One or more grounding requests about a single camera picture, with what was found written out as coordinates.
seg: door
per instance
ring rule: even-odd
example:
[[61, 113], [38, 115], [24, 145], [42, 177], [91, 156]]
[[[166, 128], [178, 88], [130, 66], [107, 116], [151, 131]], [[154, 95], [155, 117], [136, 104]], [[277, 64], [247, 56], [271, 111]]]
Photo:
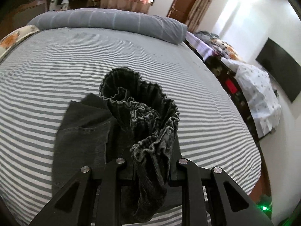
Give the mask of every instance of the door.
[[174, 0], [167, 17], [185, 23], [196, 0]]

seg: silver bolt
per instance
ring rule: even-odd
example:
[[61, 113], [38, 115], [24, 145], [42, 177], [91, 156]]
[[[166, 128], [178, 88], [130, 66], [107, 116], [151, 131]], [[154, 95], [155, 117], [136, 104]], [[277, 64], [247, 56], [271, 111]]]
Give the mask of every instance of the silver bolt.
[[213, 168], [213, 171], [214, 171], [215, 173], [222, 173], [223, 169], [221, 169], [220, 167], [214, 167], [214, 168]]
[[181, 159], [179, 159], [179, 163], [182, 164], [182, 165], [185, 165], [185, 164], [188, 163], [188, 161], [184, 158], [181, 158]]
[[117, 164], [123, 164], [124, 162], [125, 162], [125, 159], [123, 159], [123, 158], [117, 158], [116, 159]]
[[87, 167], [87, 166], [84, 166], [84, 167], [82, 167], [82, 168], [80, 169], [80, 171], [81, 171], [82, 173], [89, 172], [89, 170], [90, 170], [90, 168]]

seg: black tv screen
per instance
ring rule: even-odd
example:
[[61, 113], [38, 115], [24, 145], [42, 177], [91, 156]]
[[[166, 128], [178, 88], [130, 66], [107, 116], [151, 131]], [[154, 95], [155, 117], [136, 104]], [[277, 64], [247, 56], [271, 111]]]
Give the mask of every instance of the black tv screen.
[[301, 91], [301, 66], [270, 38], [256, 58], [293, 102]]

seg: bed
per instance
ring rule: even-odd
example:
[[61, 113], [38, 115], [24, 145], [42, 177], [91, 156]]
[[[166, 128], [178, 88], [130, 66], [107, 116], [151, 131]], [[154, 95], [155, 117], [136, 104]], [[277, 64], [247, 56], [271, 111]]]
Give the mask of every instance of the bed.
[[[52, 197], [55, 134], [69, 102], [98, 94], [102, 78], [118, 66], [140, 72], [175, 100], [183, 157], [204, 168], [220, 166], [246, 193], [252, 191], [260, 177], [259, 151], [227, 93], [183, 42], [90, 28], [82, 21], [72, 28], [59, 28], [55, 19], [50, 24], [56, 28], [36, 21], [42, 31], [0, 64], [0, 195], [21, 225]], [[181, 207], [155, 214], [151, 225], [181, 225]]]

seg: gray pillow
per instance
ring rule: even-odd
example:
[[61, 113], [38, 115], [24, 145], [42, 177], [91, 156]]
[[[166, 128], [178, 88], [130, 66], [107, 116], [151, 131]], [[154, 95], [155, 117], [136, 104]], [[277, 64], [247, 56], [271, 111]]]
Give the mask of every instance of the gray pillow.
[[28, 25], [35, 25], [40, 30], [92, 27], [129, 31], [173, 44], [183, 42], [187, 32], [187, 26], [175, 19], [117, 9], [97, 8], [46, 12], [32, 19]]

